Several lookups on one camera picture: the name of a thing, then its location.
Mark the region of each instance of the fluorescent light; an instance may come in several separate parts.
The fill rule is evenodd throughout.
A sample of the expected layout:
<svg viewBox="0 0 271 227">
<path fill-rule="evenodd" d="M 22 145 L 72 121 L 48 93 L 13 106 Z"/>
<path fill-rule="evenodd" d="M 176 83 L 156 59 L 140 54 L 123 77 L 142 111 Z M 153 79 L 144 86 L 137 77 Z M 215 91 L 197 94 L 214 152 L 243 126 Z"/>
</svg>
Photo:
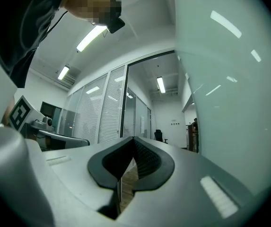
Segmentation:
<svg viewBox="0 0 271 227">
<path fill-rule="evenodd" d="M 162 77 L 157 78 L 157 83 L 158 83 L 158 86 L 159 86 L 160 92 L 161 92 L 161 93 L 165 93 L 165 92 L 166 92 L 166 90 L 165 90 L 165 86 L 164 86 L 163 78 L 162 78 Z"/>
<path fill-rule="evenodd" d="M 58 79 L 62 80 L 68 71 L 69 71 L 69 67 L 64 66 L 63 70 L 61 70 L 61 73 L 60 73 Z"/>
<path fill-rule="evenodd" d="M 220 88 L 221 87 L 221 85 L 218 85 L 216 88 L 214 88 L 212 91 L 210 91 L 210 92 L 208 92 L 207 94 L 206 94 L 206 96 L 208 96 L 209 94 L 211 94 L 212 92 L 214 92 L 216 89 L 218 89 L 218 88 Z"/>
<path fill-rule="evenodd" d="M 227 76 L 227 79 L 228 79 L 229 81 L 231 81 L 231 82 L 237 82 L 237 80 L 236 80 L 235 78 L 233 78 L 233 77 Z"/>
<path fill-rule="evenodd" d="M 133 98 L 131 95 L 129 95 L 129 93 L 127 93 L 127 97 L 128 97 L 128 98 Z"/>
<path fill-rule="evenodd" d="M 117 78 L 117 79 L 114 79 L 116 82 L 119 82 L 119 81 L 123 81 L 125 79 L 124 76 L 120 77 L 120 78 Z"/>
<path fill-rule="evenodd" d="M 255 58 L 258 62 L 260 62 L 260 61 L 262 60 L 262 59 L 260 58 L 259 54 L 257 54 L 256 50 L 252 50 L 252 51 L 251 51 L 251 54 L 252 54 L 252 56 L 254 56 L 254 58 Z"/>
<path fill-rule="evenodd" d="M 97 36 L 99 36 L 107 26 L 95 26 L 88 35 L 79 43 L 77 49 L 82 52 L 87 45 L 89 45 Z"/>
<path fill-rule="evenodd" d="M 90 94 L 90 93 L 93 93 L 93 92 L 95 92 L 97 90 L 99 90 L 99 87 L 94 87 L 94 88 L 90 89 L 89 91 L 87 91 L 86 93 Z"/>
<path fill-rule="evenodd" d="M 233 33 L 238 39 L 241 36 L 241 32 L 238 28 L 234 26 L 229 20 L 227 20 L 225 17 L 221 16 L 219 13 L 212 11 L 211 16 L 213 20 L 221 24 L 223 27 L 225 27 L 227 30 L 229 30 L 231 33 Z"/>
</svg>

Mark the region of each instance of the black chair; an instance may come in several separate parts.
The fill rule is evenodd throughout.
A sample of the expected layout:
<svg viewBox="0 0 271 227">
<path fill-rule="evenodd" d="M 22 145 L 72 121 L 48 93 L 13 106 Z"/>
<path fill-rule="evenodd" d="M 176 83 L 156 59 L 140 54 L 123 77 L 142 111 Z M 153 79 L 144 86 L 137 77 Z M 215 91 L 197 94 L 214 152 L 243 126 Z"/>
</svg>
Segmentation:
<svg viewBox="0 0 271 227">
<path fill-rule="evenodd" d="M 155 139 L 156 139 L 157 141 L 163 142 L 163 133 L 162 133 L 161 130 L 156 130 L 156 131 L 154 132 L 154 135 L 155 135 Z"/>
</svg>

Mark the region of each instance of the white panel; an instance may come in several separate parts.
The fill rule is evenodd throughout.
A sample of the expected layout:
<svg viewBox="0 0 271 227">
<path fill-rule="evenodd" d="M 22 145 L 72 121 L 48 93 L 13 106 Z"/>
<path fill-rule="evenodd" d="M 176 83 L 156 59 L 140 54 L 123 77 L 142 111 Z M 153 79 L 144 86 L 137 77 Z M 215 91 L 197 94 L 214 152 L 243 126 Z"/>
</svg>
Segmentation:
<svg viewBox="0 0 271 227">
<path fill-rule="evenodd" d="M 107 75 L 84 86 L 75 116 L 73 137 L 96 144 L 96 129 Z"/>
<path fill-rule="evenodd" d="M 98 143 L 119 137 L 119 121 L 122 104 L 125 66 L 111 71 L 101 115 Z"/>
</svg>

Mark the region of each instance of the room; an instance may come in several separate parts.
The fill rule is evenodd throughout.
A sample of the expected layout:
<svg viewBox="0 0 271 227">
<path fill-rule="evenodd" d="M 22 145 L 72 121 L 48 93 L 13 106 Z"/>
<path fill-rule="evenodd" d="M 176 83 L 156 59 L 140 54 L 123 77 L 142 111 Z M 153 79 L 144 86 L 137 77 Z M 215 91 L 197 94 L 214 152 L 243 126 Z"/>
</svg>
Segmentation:
<svg viewBox="0 0 271 227">
<path fill-rule="evenodd" d="M 113 17 L 100 23 L 57 4 L 30 51 L 24 87 L 0 50 L 5 202 L 19 199 L 11 207 L 24 206 L 28 224 L 33 213 L 59 226 L 244 218 L 271 191 L 271 10 L 263 2 L 115 0 Z M 25 179 L 36 187 L 20 185 Z M 30 194 L 16 198 L 25 186 Z M 42 205 L 33 212 L 26 199 Z"/>
</svg>

